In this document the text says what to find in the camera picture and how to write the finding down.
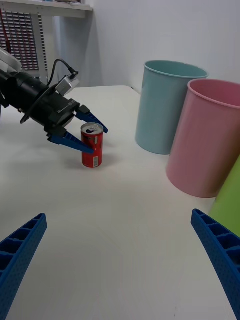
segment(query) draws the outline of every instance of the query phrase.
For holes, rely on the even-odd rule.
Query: can lid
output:
[[[88,135],[98,135],[104,132],[104,127],[98,123],[89,122],[81,126],[81,132]]]

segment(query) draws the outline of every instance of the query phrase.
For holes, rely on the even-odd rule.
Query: white tabletop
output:
[[[47,141],[43,128],[9,107],[0,124],[0,237],[38,213],[48,229],[7,320],[235,319],[191,226],[213,200],[176,189],[168,156],[135,142],[140,96],[126,86],[77,88],[109,128],[103,164]],[[80,137],[81,122],[68,131]]]

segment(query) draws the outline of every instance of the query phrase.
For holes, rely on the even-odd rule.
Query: white wall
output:
[[[141,90],[144,62],[182,61],[240,82],[239,0],[86,0],[93,18],[65,19],[64,58],[81,86]]]

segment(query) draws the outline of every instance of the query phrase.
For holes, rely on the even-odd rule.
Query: shelf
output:
[[[72,18],[85,18],[86,12],[93,10],[88,4],[36,0],[0,0],[0,7],[6,11]]]

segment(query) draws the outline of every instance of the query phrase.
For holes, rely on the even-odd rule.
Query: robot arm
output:
[[[104,132],[108,129],[85,106],[66,99],[69,93],[79,82],[77,72],[72,68],[71,75],[65,76],[59,83],[48,86],[32,77],[21,69],[20,62],[0,48],[0,104],[5,108],[9,105],[24,113],[20,123],[29,118],[44,127],[48,141],[64,145],[86,153],[94,151],[70,134],[66,126],[74,117],[87,123],[101,124]]]

